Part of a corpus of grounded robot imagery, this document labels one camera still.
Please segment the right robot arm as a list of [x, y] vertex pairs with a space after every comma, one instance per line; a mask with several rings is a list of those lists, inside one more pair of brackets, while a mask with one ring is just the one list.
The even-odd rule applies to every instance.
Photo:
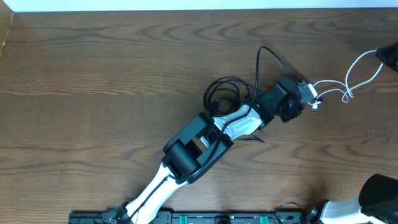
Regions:
[[[370, 53], [374, 53], [381, 62], [375, 74], [355, 86], [349, 85], [348, 79], [352, 69], [360, 59]], [[350, 99], [354, 98], [353, 90], [373, 81], [383, 66], [397, 71], [397, 43], [361, 54], [346, 72], [343, 82], [337, 80], [317, 81], [314, 86], [321, 83], [338, 83], [343, 88], [334, 88], [317, 95], [310, 103], [312, 111], [317, 111], [318, 105], [322, 103], [323, 95], [333, 91], [342, 92], [342, 102], [348, 103]], [[314, 206], [306, 214], [302, 223], [397, 223], [397, 179], [374, 174], [365, 182], [357, 197], [339, 201], [326, 200]]]

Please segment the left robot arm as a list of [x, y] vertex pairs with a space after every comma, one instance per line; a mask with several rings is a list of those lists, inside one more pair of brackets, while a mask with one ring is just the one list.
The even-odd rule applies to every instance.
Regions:
[[236, 95], [239, 77], [223, 77], [214, 81], [203, 97], [206, 111], [194, 117], [163, 148], [164, 157], [155, 177], [132, 202], [95, 216], [95, 223], [150, 223], [169, 197], [185, 184], [203, 176], [241, 136], [248, 136], [267, 126], [275, 116], [288, 122], [301, 114], [306, 103], [318, 96], [314, 85], [306, 81], [282, 78], [270, 92], [258, 91], [246, 84], [245, 100], [229, 99], [232, 108], [218, 109], [214, 92], [225, 85]]

